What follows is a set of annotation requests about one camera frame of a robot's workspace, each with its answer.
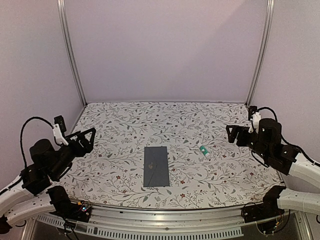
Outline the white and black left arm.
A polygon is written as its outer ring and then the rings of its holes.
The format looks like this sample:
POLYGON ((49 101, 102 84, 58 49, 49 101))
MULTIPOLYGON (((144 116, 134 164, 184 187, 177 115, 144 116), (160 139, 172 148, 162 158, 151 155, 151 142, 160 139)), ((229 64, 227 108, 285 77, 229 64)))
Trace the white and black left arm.
POLYGON ((94 148, 96 129, 77 131, 55 150, 48 139, 37 141, 29 149, 33 163, 0 192, 0 232, 8 233, 16 224, 44 213, 87 223, 91 206, 70 200, 62 185, 53 186, 71 170, 75 158, 84 157, 94 148))

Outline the grey-blue envelope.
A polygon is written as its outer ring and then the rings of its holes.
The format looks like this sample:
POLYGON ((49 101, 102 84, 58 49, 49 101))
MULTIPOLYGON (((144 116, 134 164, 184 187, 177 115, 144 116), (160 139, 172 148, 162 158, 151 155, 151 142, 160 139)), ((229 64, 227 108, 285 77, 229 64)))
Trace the grey-blue envelope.
POLYGON ((169 187, 169 162, 166 146, 144 148, 143 186, 145 188, 169 187))

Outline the green glue stick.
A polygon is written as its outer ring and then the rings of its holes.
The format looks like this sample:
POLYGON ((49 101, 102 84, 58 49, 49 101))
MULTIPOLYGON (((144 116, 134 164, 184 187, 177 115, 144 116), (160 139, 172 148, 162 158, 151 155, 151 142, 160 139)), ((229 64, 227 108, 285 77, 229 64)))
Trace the green glue stick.
POLYGON ((200 145, 199 146, 199 149, 201 151, 201 153, 206 157, 208 158, 210 156, 210 153, 208 152, 208 150, 203 146, 203 145, 200 145))

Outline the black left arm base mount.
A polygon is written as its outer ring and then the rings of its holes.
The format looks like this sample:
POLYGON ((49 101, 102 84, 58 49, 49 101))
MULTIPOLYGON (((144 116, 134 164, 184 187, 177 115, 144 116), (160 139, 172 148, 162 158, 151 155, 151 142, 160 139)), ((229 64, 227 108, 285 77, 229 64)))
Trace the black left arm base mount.
POLYGON ((49 203, 54 207, 50 214, 84 223, 89 222, 92 206, 83 200, 77 203, 72 202, 63 186, 51 187, 46 193, 50 198, 49 203))

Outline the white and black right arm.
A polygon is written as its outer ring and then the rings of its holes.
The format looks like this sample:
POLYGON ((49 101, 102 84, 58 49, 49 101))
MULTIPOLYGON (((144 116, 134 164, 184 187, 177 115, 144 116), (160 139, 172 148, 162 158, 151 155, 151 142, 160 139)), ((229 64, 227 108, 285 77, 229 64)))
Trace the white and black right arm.
MULTIPOLYGON (((248 147, 263 159, 263 164, 286 175, 320 186, 320 164, 309 160, 298 147, 282 144, 282 126, 272 118, 255 121, 253 126, 226 126, 228 141, 239 147, 248 147)), ((282 185, 273 186, 262 198, 261 204, 243 207, 246 223, 273 218, 295 210, 319 215, 320 195, 301 192, 282 185)))

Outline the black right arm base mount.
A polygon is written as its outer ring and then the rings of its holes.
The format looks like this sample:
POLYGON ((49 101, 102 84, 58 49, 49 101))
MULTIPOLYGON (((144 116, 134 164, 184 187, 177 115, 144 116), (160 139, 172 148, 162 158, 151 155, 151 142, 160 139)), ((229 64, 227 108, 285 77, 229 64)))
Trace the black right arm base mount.
POLYGON ((285 189, 285 186, 273 186, 262 198, 262 203, 245 205, 241 209, 241 217, 244 222, 250 223, 283 215, 285 210, 278 207, 277 200, 285 189))

